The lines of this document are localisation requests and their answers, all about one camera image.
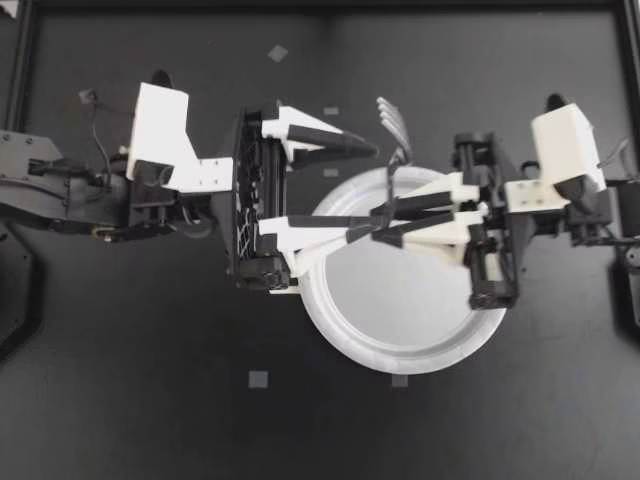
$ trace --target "wire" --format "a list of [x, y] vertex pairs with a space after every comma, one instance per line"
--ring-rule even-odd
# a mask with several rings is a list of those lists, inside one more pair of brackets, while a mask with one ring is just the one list
[[602, 162], [598, 164], [600, 168], [606, 167], [607, 165], [612, 164], [613, 162], [620, 161], [622, 168], [624, 169], [624, 173], [627, 175], [626, 180], [638, 180], [639, 175], [637, 173], [633, 173], [631, 167], [629, 166], [627, 151], [629, 147], [629, 139], [627, 137], [620, 140], [613, 151], [604, 159]]
[[100, 156], [102, 157], [102, 161], [104, 162], [104, 168], [106, 172], [106, 179], [103, 178], [103, 186], [102, 190], [95, 196], [90, 197], [86, 200], [86, 203], [92, 203], [97, 200], [100, 200], [107, 194], [111, 188], [111, 160], [109, 159], [109, 155], [107, 155], [107, 150], [102, 145], [100, 138], [98, 137], [98, 131], [96, 127], [96, 118], [98, 116], [98, 103], [93, 103], [93, 109], [91, 111], [91, 137], [93, 138], [93, 143], [95, 144]]
[[51, 190], [44, 185], [39, 185], [33, 182], [27, 182], [25, 180], [19, 180], [17, 178], [0, 178], [0, 184], [11, 185], [12, 187], [23, 187], [29, 188], [31, 190], [37, 190], [42, 193], [46, 193], [47, 195], [51, 195], [52, 197], [58, 198], [60, 200], [66, 200], [67, 197], [61, 193], [56, 192], [55, 190]]

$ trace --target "cable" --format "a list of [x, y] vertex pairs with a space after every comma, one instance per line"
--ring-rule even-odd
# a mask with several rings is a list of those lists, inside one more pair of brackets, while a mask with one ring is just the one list
[[111, 188], [111, 160], [109, 159], [109, 155], [107, 155], [107, 150], [104, 148], [104, 146], [102, 145], [102, 142], [100, 141], [100, 138], [98, 137], [98, 132], [96, 128], [96, 117], [98, 116], [98, 105], [99, 104], [97, 102], [94, 102], [92, 104], [93, 109], [91, 111], [91, 137], [93, 138], [93, 143], [98, 149], [98, 152], [100, 153], [100, 156], [102, 157], [102, 160], [104, 162], [104, 168], [106, 171], [106, 180], [103, 178], [103, 186], [101, 191], [97, 195], [87, 198], [86, 203], [92, 203], [100, 200], [102, 197], [104, 197], [105, 194], [109, 192]]
[[51, 190], [49, 187], [45, 187], [44, 185], [39, 185], [33, 182], [27, 182], [25, 180], [19, 180], [17, 178], [0, 178], [0, 184], [11, 185], [12, 187], [30, 188], [32, 190], [46, 193], [47, 195], [51, 195], [52, 197], [58, 198], [60, 200], [67, 199], [65, 195], [58, 193], [55, 190]]

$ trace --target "robotic hand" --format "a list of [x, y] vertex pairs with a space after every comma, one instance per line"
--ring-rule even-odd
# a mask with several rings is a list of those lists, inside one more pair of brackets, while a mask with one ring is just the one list
[[[514, 305], [519, 267], [535, 235], [564, 230], [573, 246], [614, 246], [629, 274], [637, 274], [640, 184], [605, 180], [593, 127], [577, 105], [552, 95], [547, 110], [532, 122], [538, 161], [522, 165], [522, 175], [535, 167], [537, 178], [518, 175], [493, 135], [457, 135], [458, 171], [373, 209], [372, 215], [392, 211], [395, 221], [373, 239], [465, 265], [473, 309]], [[625, 238], [608, 228], [609, 187], [617, 193]]]
[[474, 309], [511, 307], [518, 270], [534, 235], [568, 230], [574, 245], [624, 249], [630, 272], [640, 247], [640, 187], [616, 185], [623, 232], [608, 229], [611, 206], [592, 127], [553, 97], [533, 121], [540, 175], [520, 175], [493, 135], [457, 135], [456, 172], [396, 198], [393, 174], [413, 152], [399, 110], [378, 99], [397, 148], [388, 199], [369, 216], [286, 214], [286, 174], [325, 160], [372, 157], [377, 147], [290, 106], [246, 109], [232, 152], [197, 157], [186, 133], [188, 95], [166, 75], [143, 83], [127, 154], [98, 174], [65, 159], [46, 138], [0, 131], [0, 215], [6, 221], [106, 242], [180, 231], [207, 236], [219, 226], [238, 286], [289, 292], [319, 259], [367, 235], [468, 267]]

